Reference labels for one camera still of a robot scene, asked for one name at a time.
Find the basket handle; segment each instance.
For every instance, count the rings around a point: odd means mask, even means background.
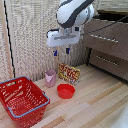
[[[17,80],[18,78],[22,78],[22,77],[25,77],[25,78],[27,78],[29,81],[31,81],[31,79],[29,79],[29,78],[28,78],[28,77],[26,77],[26,76],[20,76],[20,77],[17,77],[17,78],[13,78],[13,79],[10,79],[10,80],[7,80],[7,81],[4,81],[4,82],[1,82],[0,84],[4,84],[4,83],[10,82],[10,81],[12,81],[12,80]]]
[[[44,94],[44,92],[42,92],[42,94],[47,98],[48,101],[45,102],[44,104],[42,104],[42,105],[40,105],[40,106],[38,106],[38,107],[32,109],[32,110],[30,110],[30,111],[28,111],[28,112],[26,112],[26,113],[20,115],[20,116],[14,115],[10,107],[7,107],[7,109],[10,110],[10,113],[12,114],[12,116],[13,116],[14,118],[21,118],[21,117],[23,117],[23,116],[29,114],[30,112],[33,112],[33,111],[35,111],[35,110],[37,110],[37,109],[39,109],[39,108],[41,108],[41,107],[43,107],[43,106],[45,106],[45,105],[47,105],[47,104],[49,103],[49,101],[50,101],[49,98]]]

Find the cable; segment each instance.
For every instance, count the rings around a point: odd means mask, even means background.
[[[87,32],[87,33],[84,33],[84,34],[80,34],[80,35],[81,35],[81,36],[84,36],[84,35],[87,35],[87,34],[89,34],[89,33],[93,33],[93,32],[96,32],[96,31],[102,30],[102,29],[104,29],[104,28],[107,28],[107,27],[109,27],[109,26],[112,26],[112,25],[116,24],[117,22],[122,21],[123,19],[125,19],[125,18],[127,18],[127,17],[128,17],[128,15],[126,15],[125,17],[123,17],[122,19],[120,19],[120,20],[118,20],[118,21],[115,21],[115,22],[114,22],[114,23],[112,23],[112,24],[109,24],[109,25],[104,26],[104,27],[102,27],[102,28],[99,28],[99,29],[96,29],[96,30],[93,30],[93,31],[90,31],[90,32]]]

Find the wooden floor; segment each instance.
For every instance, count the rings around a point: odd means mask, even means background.
[[[47,88],[44,79],[35,82],[50,98],[41,122],[32,128],[110,128],[128,101],[126,83],[91,66],[81,65],[80,82],[71,99],[57,95],[57,86],[66,83],[59,78]],[[15,128],[0,104],[0,128]]]

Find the wicker wall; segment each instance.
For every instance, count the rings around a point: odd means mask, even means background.
[[[0,82],[13,78],[4,3],[0,0]]]
[[[96,9],[105,8],[128,8],[128,0],[96,0]]]
[[[54,69],[53,49],[46,45],[46,33],[58,28],[58,3],[59,0],[6,2],[16,77],[24,75],[35,81],[44,78],[47,69]]]

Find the wooden cabinet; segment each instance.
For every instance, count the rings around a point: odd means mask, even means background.
[[[84,32],[93,31],[115,21],[92,19]],[[89,63],[128,80],[128,23],[118,22],[84,36],[84,44],[92,48]]]
[[[85,25],[85,33],[113,23],[93,19]],[[85,35],[87,47],[128,60],[128,23],[117,23],[101,31]]]

